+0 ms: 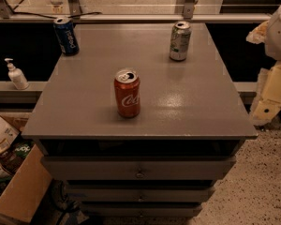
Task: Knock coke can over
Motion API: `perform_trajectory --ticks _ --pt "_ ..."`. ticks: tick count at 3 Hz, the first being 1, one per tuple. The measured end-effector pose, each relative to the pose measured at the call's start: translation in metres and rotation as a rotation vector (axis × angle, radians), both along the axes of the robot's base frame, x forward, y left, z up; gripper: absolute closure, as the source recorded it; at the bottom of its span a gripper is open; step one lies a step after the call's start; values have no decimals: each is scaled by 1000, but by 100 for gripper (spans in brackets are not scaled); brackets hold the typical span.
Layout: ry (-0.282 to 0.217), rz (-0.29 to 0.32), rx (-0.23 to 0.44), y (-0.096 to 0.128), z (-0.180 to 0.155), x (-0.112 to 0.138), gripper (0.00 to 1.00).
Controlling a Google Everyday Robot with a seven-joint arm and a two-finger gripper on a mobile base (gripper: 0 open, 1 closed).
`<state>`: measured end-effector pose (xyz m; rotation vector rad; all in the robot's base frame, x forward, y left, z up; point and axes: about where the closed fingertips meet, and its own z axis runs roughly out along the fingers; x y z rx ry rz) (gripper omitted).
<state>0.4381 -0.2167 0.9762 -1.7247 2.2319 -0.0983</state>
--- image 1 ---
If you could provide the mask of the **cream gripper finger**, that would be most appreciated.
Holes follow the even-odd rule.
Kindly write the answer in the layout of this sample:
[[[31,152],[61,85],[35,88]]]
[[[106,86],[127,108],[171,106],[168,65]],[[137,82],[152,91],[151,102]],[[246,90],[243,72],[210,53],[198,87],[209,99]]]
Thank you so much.
[[[281,111],[281,61],[270,69],[262,68],[258,75],[256,96],[249,118],[254,126],[270,123]]]
[[[260,44],[265,42],[268,21],[261,23],[259,26],[254,28],[246,37],[246,40],[253,44]]]

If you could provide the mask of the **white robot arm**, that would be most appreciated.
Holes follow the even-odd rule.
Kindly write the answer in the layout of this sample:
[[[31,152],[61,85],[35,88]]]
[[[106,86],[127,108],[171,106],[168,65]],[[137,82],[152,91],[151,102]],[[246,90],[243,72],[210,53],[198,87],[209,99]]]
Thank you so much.
[[[275,60],[273,67],[260,70],[257,94],[250,107],[252,124],[263,126],[281,111],[281,5],[268,21],[252,30],[246,40],[253,44],[263,43],[266,55]]]

